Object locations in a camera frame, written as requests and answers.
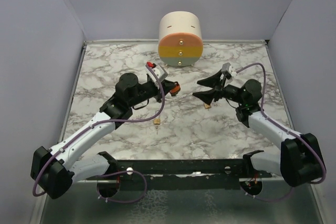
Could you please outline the orange black padlock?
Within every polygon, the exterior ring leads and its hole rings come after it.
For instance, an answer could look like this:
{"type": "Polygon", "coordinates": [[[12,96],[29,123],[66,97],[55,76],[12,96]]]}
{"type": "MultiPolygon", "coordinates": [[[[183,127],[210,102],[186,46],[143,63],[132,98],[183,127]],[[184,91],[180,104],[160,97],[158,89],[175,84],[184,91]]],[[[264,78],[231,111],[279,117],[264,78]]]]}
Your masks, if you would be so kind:
{"type": "Polygon", "coordinates": [[[178,82],[174,82],[174,85],[175,87],[172,90],[170,90],[170,95],[172,97],[176,96],[181,90],[181,86],[178,82]]]}

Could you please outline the small brass padlock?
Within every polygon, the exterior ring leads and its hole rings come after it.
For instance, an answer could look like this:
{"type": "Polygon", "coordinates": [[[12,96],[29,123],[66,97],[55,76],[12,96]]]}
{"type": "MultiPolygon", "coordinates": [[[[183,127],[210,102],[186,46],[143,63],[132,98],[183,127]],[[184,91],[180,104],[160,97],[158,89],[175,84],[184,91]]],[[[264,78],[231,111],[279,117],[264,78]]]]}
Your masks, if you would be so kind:
{"type": "Polygon", "coordinates": [[[208,104],[204,104],[204,107],[205,107],[205,109],[210,109],[211,108],[211,105],[208,105],[208,104]]]}

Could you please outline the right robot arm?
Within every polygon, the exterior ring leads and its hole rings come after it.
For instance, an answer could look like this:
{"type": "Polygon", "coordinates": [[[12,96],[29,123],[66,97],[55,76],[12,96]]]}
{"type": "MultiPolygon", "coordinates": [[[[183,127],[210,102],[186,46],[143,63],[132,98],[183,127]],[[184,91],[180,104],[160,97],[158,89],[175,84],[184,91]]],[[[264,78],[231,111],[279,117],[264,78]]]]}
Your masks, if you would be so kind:
{"type": "Polygon", "coordinates": [[[193,96],[207,105],[220,99],[236,102],[238,121],[279,149],[279,154],[254,151],[244,155],[246,161],[241,164],[242,173],[246,177],[254,177],[259,171],[269,172],[281,176],[291,187],[321,182],[326,176],[326,167],[317,138],[311,133],[293,131],[268,116],[259,105],[263,97],[259,81],[249,79],[239,88],[226,84],[232,77],[230,71],[220,70],[199,80],[197,84],[209,90],[194,92],[193,96]]]}

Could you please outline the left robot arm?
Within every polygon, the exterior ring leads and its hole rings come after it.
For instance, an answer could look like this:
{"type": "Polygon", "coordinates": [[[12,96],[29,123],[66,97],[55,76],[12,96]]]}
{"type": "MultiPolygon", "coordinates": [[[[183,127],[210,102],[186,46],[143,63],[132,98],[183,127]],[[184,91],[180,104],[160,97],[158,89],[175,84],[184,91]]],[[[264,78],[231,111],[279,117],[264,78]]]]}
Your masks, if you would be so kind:
{"type": "Polygon", "coordinates": [[[35,181],[33,196],[40,186],[52,199],[62,196],[75,182],[78,172],[74,171],[77,159],[94,143],[112,133],[123,123],[132,123],[130,118],[136,105],[155,98],[165,103],[165,96],[176,87],[176,82],[149,71],[147,81],[139,83],[137,75],[125,73],[115,85],[115,93],[99,109],[99,112],[80,130],[63,143],[49,149],[41,146],[33,153],[30,176],[35,181]]]}

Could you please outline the long-shackle brass padlock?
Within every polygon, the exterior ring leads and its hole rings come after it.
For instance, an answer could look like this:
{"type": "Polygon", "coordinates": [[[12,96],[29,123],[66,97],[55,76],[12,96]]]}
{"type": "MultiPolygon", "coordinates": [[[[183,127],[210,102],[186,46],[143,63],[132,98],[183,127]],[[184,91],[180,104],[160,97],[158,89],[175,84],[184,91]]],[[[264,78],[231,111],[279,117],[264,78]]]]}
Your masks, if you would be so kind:
{"type": "Polygon", "coordinates": [[[159,127],[161,125],[161,118],[160,118],[160,112],[159,112],[159,110],[157,110],[155,112],[155,114],[157,114],[157,116],[153,119],[153,124],[154,124],[155,130],[156,130],[156,133],[158,134],[159,127]]]}

